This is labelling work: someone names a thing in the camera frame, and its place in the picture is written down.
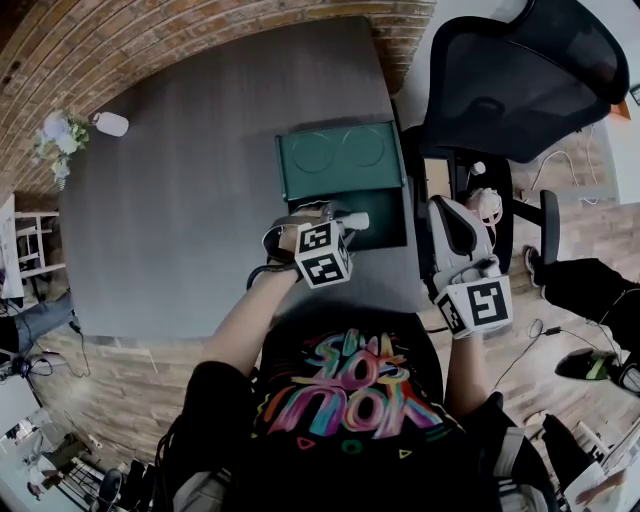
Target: wooden floor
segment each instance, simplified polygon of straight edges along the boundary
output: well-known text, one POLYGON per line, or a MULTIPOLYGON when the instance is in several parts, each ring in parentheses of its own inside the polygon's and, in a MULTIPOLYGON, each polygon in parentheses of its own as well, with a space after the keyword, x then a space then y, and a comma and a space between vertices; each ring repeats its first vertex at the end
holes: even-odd
MULTIPOLYGON (((583 184, 591 179, 584 151, 587 140, 588 132, 562 143, 573 156, 578 180, 583 184)), ((592 157, 596 175, 602 179, 597 148, 593 149, 592 157)), ((534 162, 528 167, 514 168, 514 181, 520 187, 530 187, 537 165, 534 162)), ((541 186, 571 183, 569 168, 561 156, 550 160, 544 172, 541 186)), ((563 206, 561 215, 560 259, 599 257, 628 279, 640 281, 640 205, 572 204, 563 206)), ((485 342, 492 385, 531 342, 528 333, 536 318, 545 327, 561 325, 603 349, 608 347, 598 329, 550 306, 531 288, 521 258, 522 247, 527 243, 539 243, 539 230, 518 221, 511 267, 514 323, 506 332, 485 342)), ((433 309, 424 312, 422 318, 427 327, 443 324, 433 309)), ((442 333, 433 340, 446 369, 450 336, 442 333)), ((55 421, 77 429, 89 444, 89 435, 102 444, 102 449, 96 450, 102 458, 101 465, 113 467, 130 462, 132 457, 152 461, 158 439, 180 412, 185 386, 199 360, 203 342, 87 338, 89 378, 77 379, 66 368, 57 368, 51 377, 34 377, 35 388, 55 421)), ((63 353, 76 373, 86 369, 80 338, 67 327, 42 338, 40 345, 63 353)), ((607 382, 585 384, 557 377, 556 363, 568 352, 584 346, 582 341, 564 333, 542 337, 498 389, 504 393, 506 410, 516 422, 546 409, 572 429, 578 421, 584 421, 602 436, 605 444, 613 444, 640 417, 640 400, 607 382)), ((542 443, 534 444, 544 455, 542 443)))

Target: black pants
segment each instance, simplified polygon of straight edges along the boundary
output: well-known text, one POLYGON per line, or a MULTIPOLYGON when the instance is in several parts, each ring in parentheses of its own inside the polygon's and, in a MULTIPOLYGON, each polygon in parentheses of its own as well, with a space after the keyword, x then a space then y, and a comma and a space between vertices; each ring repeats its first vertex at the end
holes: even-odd
POLYGON ((548 415, 542 423, 542 440, 564 492, 592 463, 593 459, 578 445, 571 431, 555 416, 548 415))
POLYGON ((624 279, 595 258, 558 261, 551 265, 535 264, 536 284, 545 285, 545 298, 554 306, 566 309, 594 322, 603 322, 613 338, 625 350, 637 353, 637 315, 640 311, 640 284, 624 279))

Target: shoe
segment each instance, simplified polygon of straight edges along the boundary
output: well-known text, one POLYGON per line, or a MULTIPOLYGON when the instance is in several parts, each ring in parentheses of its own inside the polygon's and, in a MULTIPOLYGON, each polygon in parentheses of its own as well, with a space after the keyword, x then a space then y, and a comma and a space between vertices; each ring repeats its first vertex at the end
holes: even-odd
POLYGON ((538 253, 538 249, 535 247, 531 247, 530 245, 524 248, 524 266, 529 272, 529 276, 531 277, 531 285, 534 288, 540 288, 539 284, 536 284, 535 277, 536 271, 534 262, 536 259, 540 258, 540 253, 538 253))

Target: black t-shirt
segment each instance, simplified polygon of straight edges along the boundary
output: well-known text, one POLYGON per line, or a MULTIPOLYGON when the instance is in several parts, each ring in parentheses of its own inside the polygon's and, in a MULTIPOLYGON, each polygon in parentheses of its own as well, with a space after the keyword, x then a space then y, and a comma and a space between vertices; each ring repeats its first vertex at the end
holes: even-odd
POLYGON ((196 368, 163 464, 170 495, 196 472, 225 470, 230 509, 499 509, 483 436, 494 422, 487 444, 499 451, 506 417, 483 408, 476 436, 445 412, 415 315, 334 311, 281 324, 254 388, 228 365, 196 368))

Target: brick wall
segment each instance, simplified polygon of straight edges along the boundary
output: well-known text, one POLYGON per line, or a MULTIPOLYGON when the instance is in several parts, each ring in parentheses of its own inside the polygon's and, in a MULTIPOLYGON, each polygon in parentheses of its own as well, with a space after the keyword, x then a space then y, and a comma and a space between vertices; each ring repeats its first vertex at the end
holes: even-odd
POLYGON ((87 116, 143 78, 261 30, 367 16, 389 90, 402 84, 435 0, 38 0, 0 53, 0 199, 56 189, 31 162, 55 108, 87 116))

